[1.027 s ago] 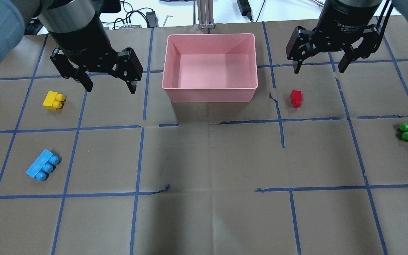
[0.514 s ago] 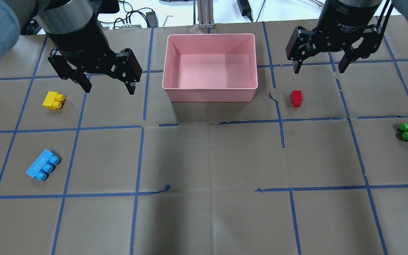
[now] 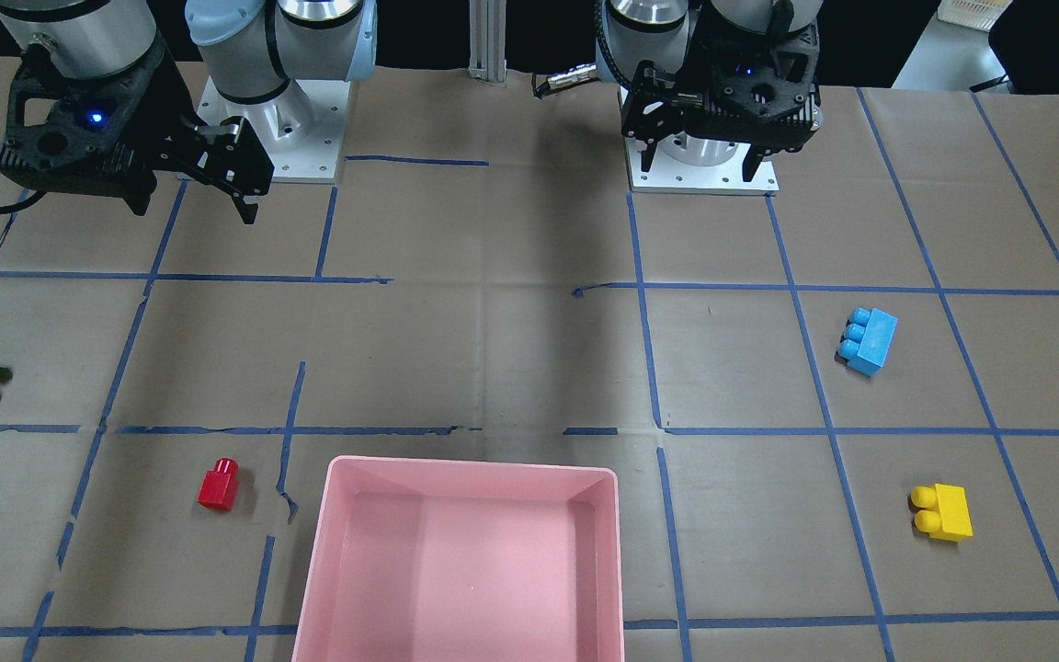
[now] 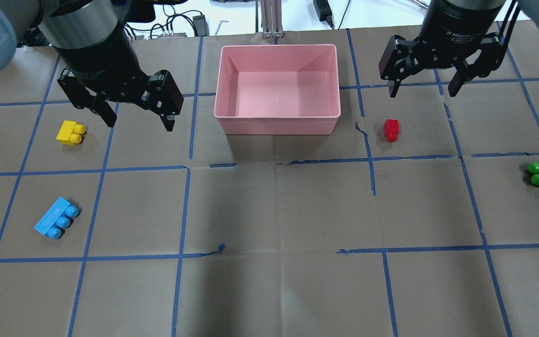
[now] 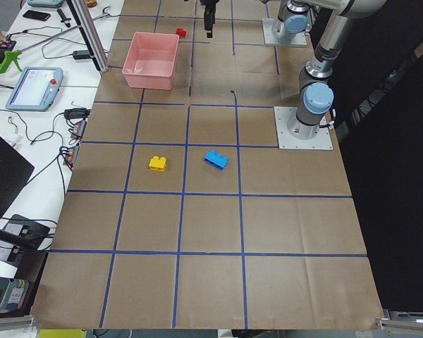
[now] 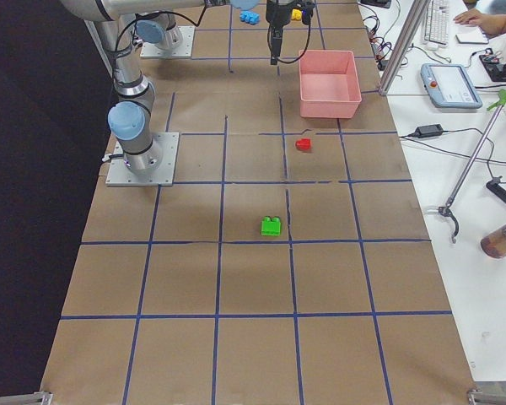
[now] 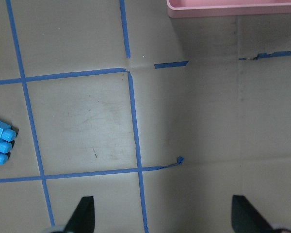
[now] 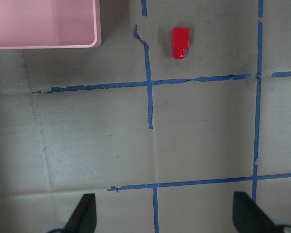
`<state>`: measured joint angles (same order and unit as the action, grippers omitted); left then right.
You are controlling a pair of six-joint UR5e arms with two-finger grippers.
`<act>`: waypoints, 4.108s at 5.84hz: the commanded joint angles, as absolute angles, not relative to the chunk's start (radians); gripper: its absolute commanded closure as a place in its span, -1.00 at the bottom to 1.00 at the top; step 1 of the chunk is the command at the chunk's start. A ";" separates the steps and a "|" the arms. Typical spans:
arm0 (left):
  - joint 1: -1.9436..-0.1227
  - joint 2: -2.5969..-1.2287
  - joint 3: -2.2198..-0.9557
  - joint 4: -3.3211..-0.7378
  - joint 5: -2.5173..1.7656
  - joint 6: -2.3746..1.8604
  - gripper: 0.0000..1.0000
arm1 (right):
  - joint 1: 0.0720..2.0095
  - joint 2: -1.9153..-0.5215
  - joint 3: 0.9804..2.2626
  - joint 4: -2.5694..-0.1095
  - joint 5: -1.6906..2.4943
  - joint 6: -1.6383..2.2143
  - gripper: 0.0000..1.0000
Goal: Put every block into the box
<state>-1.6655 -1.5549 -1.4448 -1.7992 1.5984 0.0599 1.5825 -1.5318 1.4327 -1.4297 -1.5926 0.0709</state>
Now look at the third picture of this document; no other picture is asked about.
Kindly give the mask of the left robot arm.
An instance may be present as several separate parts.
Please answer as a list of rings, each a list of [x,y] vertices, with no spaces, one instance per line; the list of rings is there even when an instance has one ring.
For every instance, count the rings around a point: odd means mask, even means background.
[[[821,126],[819,1],[597,1],[602,79],[623,92],[635,175],[656,159],[756,183]]]

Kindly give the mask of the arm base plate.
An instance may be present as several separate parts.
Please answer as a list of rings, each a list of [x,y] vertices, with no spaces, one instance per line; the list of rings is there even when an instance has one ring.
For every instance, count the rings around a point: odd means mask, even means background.
[[[748,143],[723,142],[672,131],[656,139],[656,159],[648,173],[640,171],[640,140],[626,137],[625,159],[630,189],[640,193],[773,196],[780,184],[772,160],[766,159],[752,183],[744,183]]]
[[[333,185],[354,92],[351,80],[291,80],[276,99],[239,105],[223,97],[209,79],[198,113],[210,124],[247,119],[272,159],[274,183]]]

